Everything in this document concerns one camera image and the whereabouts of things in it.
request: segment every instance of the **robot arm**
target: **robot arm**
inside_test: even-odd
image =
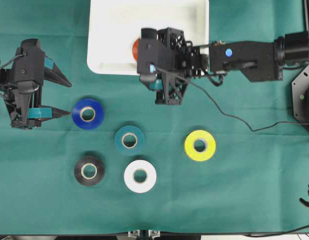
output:
[[[71,83],[52,59],[46,56],[38,39],[27,39],[17,48],[11,69],[0,67],[0,96],[11,119],[11,127],[32,129],[42,122],[70,112],[41,103],[44,80],[66,87]]]
[[[209,48],[209,56],[201,53]],[[143,28],[138,46],[137,72],[140,81],[156,92],[156,104],[180,105],[187,82],[156,73],[160,67],[183,78],[208,77],[216,86],[229,71],[241,71],[250,82],[283,79],[285,65],[309,64],[309,32],[287,34],[274,42],[214,42],[193,46],[182,30]],[[219,77],[219,83],[212,77]]]

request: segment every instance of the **green tabletop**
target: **green tabletop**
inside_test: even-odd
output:
[[[46,81],[42,103],[71,111],[90,96],[105,110],[95,130],[82,130],[66,116],[25,131],[10,127],[0,98],[0,234],[280,232],[309,224],[309,209],[299,203],[299,197],[307,198],[309,183],[309,134],[302,127],[251,133],[192,86],[181,106],[155,105],[155,93],[137,76],[94,74],[86,61],[89,9],[88,0],[0,0],[1,61],[8,61],[22,40],[38,38],[73,84]],[[303,18],[301,0],[211,0],[210,39],[271,42],[303,31]],[[260,128],[293,120],[290,82],[297,74],[251,84],[231,72],[221,87],[195,81],[224,111]],[[141,155],[124,156],[115,148],[114,135],[126,124],[145,134]],[[216,154],[206,162],[190,160],[183,149],[185,137],[197,129],[217,141]],[[104,179],[92,187],[74,176],[76,162],[87,152],[105,165]],[[124,183],[124,170],[136,159],[157,171],[155,186],[145,194]]]

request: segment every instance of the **black tape roll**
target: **black tape roll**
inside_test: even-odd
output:
[[[95,174],[88,177],[84,174],[84,168],[92,166],[95,169]],[[74,176],[78,183],[84,186],[93,186],[99,183],[105,175],[104,163],[95,156],[84,156],[81,158],[74,167]]]

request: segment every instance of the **white tray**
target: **white tray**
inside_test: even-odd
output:
[[[137,75],[132,46],[141,28],[184,31],[209,42],[209,0],[91,0],[87,65],[96,74]]]

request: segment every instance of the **orange ball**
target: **orange ball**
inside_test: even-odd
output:
[[[140,38],[138,38],[138,39],[134,42],[134,44],[133,44],[133,46],[132,46],[132,55],[133,55],[133,58],[135,59],[136,62],[138,62],[139,39],[140,39]]]

